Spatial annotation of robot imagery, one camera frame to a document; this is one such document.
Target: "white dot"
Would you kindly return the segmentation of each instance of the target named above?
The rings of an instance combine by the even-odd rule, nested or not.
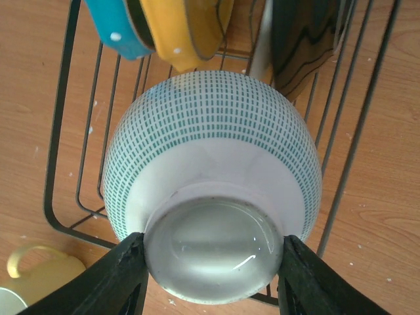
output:
[[[117,33],[116,31],[113,31],[111,33],[110,39],[112,41],[121,41],[121,34],[120,33]]]

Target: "blue bowl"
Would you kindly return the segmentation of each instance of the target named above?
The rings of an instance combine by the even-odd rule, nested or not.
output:
[[[154,52],[138,0],[85,0],[100,40],[128,60]]]

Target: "yellow bowl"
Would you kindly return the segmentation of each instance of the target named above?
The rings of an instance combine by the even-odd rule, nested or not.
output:
[[[234,0],[140,0],[140,4],[157,53],[183,72],[215,55]]]

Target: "black wire dish rack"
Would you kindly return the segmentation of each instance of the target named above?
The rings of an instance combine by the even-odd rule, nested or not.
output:
[[[354,0],[353,6],[350,10],[349,20],[348,20],[348,26],[345,30],[345,33],[343,35],[343,45],[340,53],[338,54],[337,60],[334,60],[334,63],[328,62],[328,66],[331,69],[332,73],[332,79],[329,86],[329,90],[327,93],[327,98],[325,105],[322,110],[322,115],[320,117],[320,122],[318,125],[318,130],[316,130],[315,133],[313,133],[315,143],[318,147],[320,144],[322,134],[324,131],[324,127],[326,126],[327,116],[330,111],[331,104],[333,103],[333,95],[336,90],[337,82],[339,80],[339,75],[343,75],[343,73],[340,73],[341,66],[343,63],[343,58],[345,55],[345,51],[347,49],[347,42],[350,37],[350,34],[353,32],[353,21],[354,16],[356,12],[356,8],[358,7],[358,2],[364,2],[364,1],[358,1]],[[242,71],[242,73],[247,74],[249,72],[250,64],[253,58],[253,51],[255,48],[254,45],[254,34],[253,29],[257,30],[258,23],[259,23],[259,17],[261,17],[261,8],[264,7],[264,1],[256,1],[256,0],[250,0],[248,1],[249,5],[246,9],[248,13],[248,20],[249,25],[248,32],[250,33],[250,50],[248,52],[243,51],[232,51],[228,48],[228,43],[225,38],[224,44],[222,45],[222,50],[219,51],[219,53],[214,57],[210,62],[208,62],[203,69],[200,68],[199,70],[204,69],[220,69],[220,70],[228,70],[228,71]],[[358,59],[358,54],[360,51],[360,47],[362,45],[362,40],[364,38],[364,34],[366,31],[366,26],[369,21],[369,16],[371,14],[372,8],[373,8],[374,0],[369,0],[367,2],[366,11],[364,12],[364,17],[360,26],[360,31],[357,36],[357,40],[354,46],[354,52],[352,54],[352,58],[350,61],[350,65],[348,67],[347,73],[345,75],[345,81],[343,84],[343,90],[339,99],[339,103],[337,105],[337,111],[335,112],[335,118],[333,120],[333,125],[331,128],[331,133],[328,139],[326,139],[326,149],[325,153],[323,153],[324,158],[322,160],[322,174],[325,173],[327,168],[327,163],[329,161],[329,157],[331,154],[331,149],[333,147],[333,143],[335,140],[335,135],[337,133],[337,129],[339,127],[339,122],[341,118],[341,114],[345,105],[348,89],[350,86],[350,82],[352,81],[352,75],[355,69],[355,65]],[[398,7],[400,6],[401,0],[395,0],[390,12],[390,17],[387,22],[383,39],[380,44],[377,58],[375,60],[375,64],[373,66],[373,70],[371,73],[370,81],[368,83],[367,89],[366,89],[366,95],[364,97],[364,101],[360,110],[360,114],[358,117],[358,122],[356,124],[356,128],[354,130],[354,134],[352,136],[350,148],[347,153],[347,157],[345,160],[345,164],[343,167],[343,171],[341,173],[341,177],[339,179],[339,184],[337,187],[337,190],[335,192],[333,203],[331,206],[331,209],[328,212],[327,222],[325,224],[325,227],[322,232],[322,237],[318,245],[317,254],[319,256],[322,256],[324,254],[324,251],[326,249],[328,237],[331,233],[331,229],[335,220],[335,216],[337,214],[337,211],[339,209],[339,204],[341,197],[343,195],[345,185],[347,182],[347,178],[350,173],[350,168],[352,167],[352,162],[356,153],[356,149],[358,147],[358,143],[360,141],[360,137],[362,135],[362,129],[367,117],[367,114],[369,112],[369,106],[371,104],[371,100],[373,98],[373,92],[375,90],[376,82],[379,76],[379,72],[381,69],[381,65],[383,63],[383,59],[385,56],[385,51],[387,48],[387,44],[390,39],[390,35],[392,32],[392,27],[396,21]],[[103,197],[101,192],[101,181],[102,181],[102,168],[104,166],[104,157],[106,153],[106,147],[108,144],[108,140],[110,137],[110,134],[112,133],[112,129],[115,127],[116,122],[121,117],[121,114],[124,112],[126,108],[121,108],[120,106],[115,106],[114,104],[119,104],[120,101],[116,101],[116,91],[117,91],[117,83],[119,76],[121,77],[121,65],[124,60],[121,60],[120,55],[116,56],[116,62],[114,70],[111,71],[112,63],[109,62],[110,59],[115,58],[113,55],[111,58],[109,57],[109,54],[112,54],[112,52],[109,52],[108,49],[104,49],[102,46],[102,43],[99,43],[98,50],[97,50],[97,56],[96,56],[96,63],[94,64],[93,68],[93,82],[91,86],[90,91],[90,97],[89,97],[89,103],[87,105],[87,116],[85,119],[85,126],[84,126],[84,132],[83,134],[73,136],[70,135],[73,139],[73,141],[79,136],[80,138],[83,138],[83,144],[79,150],[76,150],[77,154],[80,154],[80,162],[79,162],[79,172],[77,176],[77,186],[75,190],[75,200],[77,207],[73,207],[72,209],[67,209],[68,206],[65,209],[66,212],[66,219],[62,219],[59,214],[58,208],[60,206],[57,206],[54,202],[53,206],[53,198],[54,200],[58,200],[58,203],[61,204],[61,194],[64,193],[64,190],[60,188],[60,185],[57,185],[57,182],[63,181],[69,181],[72,179],[73,174],[71,172],[68,172],[68,170],[60,171],[60,168],[58,167],[59,161],[61,158],[67,157],[67,160],[70,160],[70,164],[78,163],[77,159],[72,159],[72,156],[74,157],[74,152],[72,155],[68,155],[69,152],[69,144],[65,140],[66,139],[66,126],[63,125],[63,121],[65,118],[65,105],[68,101],[69,93],[68,93],[68,82],[69,78],[71,77],[71,71],[73,71],[73,68],[75,68],[75,64],[78,63],[79,58],[86,58],[84,57],[84,52],[81,55],[74,56],[74,46],[75,46],[75,38],[76,34],[81,32],[82,30],[77,30],[77,22],[80,19],[81,14],[81,0],[73,0],[70,3],[70,11],[68,15],[68,23],[66,28],[66,34],[64,38],[64,48],[62,53],[62,63],[60,67],[60,74],[58,77],[58,88],[57,88],[57,94],[56,94],[56,104],[55,104],[55,111],[52,121],[52,133],[51,133],[51,143],[49,148],[49,158],[48,158],[48,166],[47,166],[47,176],[46,176],[46,184],[45,184],[45,196],[44,196],[44,212],[45,216],[49,222],[49,224],[56,230],[63,232],[67,235],[73,236],[75,238],[84,240],[86,242],[93,243],[95,245],[105,247],[108,249],[111,249],[115,245],[114,236],[110,237],[112,234],[112,231],[110,230],[110,225],[106,220],[100,220],[100,219],[107,219],[107,216],[105,214],[105,208],[103,206]],[[105,67],[109,70],[109,72],[113,72],[114,76],[112,80],[107,81],[110,83],[110,94],[109,94],[109,106],[108,106],[108,113],[106,115],[106,119],[102,119],[100,122],[103,122],[101,128],[101,132],[96,132],[94,136],[96,137],[96,143],[93,139],[93,124],[97,123],[98,117],[100,115],[100,111],[102,111],[102,108],[105,107],[105,105],[99,104],[101,107],[100,110],[97,108],[98,101],[97,94],[98,94],[98,81],[102,79],[100,76],[101,67],[103,67],[105,64]],[[138,63],[130,63],[129,66],[125,66],[125,68],[130,69],[132,73],[133,70],[135,70],[135,74],[131,77],[134,79],[134,91],[132,94],[131,100],[134,101],[139,95],[141,95],[147,87],[158,83],[158,81],[162,81],[163,79],[166,79],[167,77],[171,77],[175,75],[176,71],[168,65],[164,65],[167,67],[167,72],[165,77],[162,77],[160,79],[156,78],[156,73],[159,72],[162,73],[162,69],[164,66],[162,66],[164,62],[160,61],[159,58],[156,55],[147,56],[142,58],[138,61]],[[134,69],[133,65],[138,65],[138,69]],[[313,104],[314,96],[317,91],[318,81],[320,74],[324,71],[324,68],[321,69],[321,72],[318,72],[314,75],[313,81],[311,86],[308,86],[306,88],[306,92],[304,92],[298,99],[295,101],[294,105],[296,107],[299,107],[301,109],[301,112],[304,116],[304,120],[308,121],[310,116],[310,110],[311,106]],[[87,75],[90,76],[89,70],[86,69],[85,71],[82,70],[81,74],[79,75]],[[76,113],[78,114],[77,117],[72,117],[73,123],[74,121],[81,121],[81,114],[82,113]],[[97,158],[93,159],[93,161],[87,159],[87,156],[90,154],[91,151],[97,152]],[[95,200],[93,201],[92,198],[88,198],[88,200],[85,202],[83,201],[83,193],[86,190],[90,190],[91,194],[97,195]],[[99,236],[100,234],[98,231],[102,230],[104,226],[107,226],[106,233],[107,237]],[[258,293],[251,297],[252,299],[258,300],[262,303],[266,303],[273,306],[278,306],[278,299],[276,297],[272,296],[272,288],[270,285],[266,288],[266,293]]]

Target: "mug handle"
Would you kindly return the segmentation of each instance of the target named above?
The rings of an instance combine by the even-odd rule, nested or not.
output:
[[[27,245],[19,247],[16,251],[10,255],[9,259],[7,260],[7,272],[11,278],[20,278],[23,273],[19,271],[19,263],[22,258],[29,252],[34,249],[41,249],[43,251],[48,251],[49,253],[53,254],[56,258],[66,258],[68,255],[59,251],[55,248],[44,246],[44,245]]]

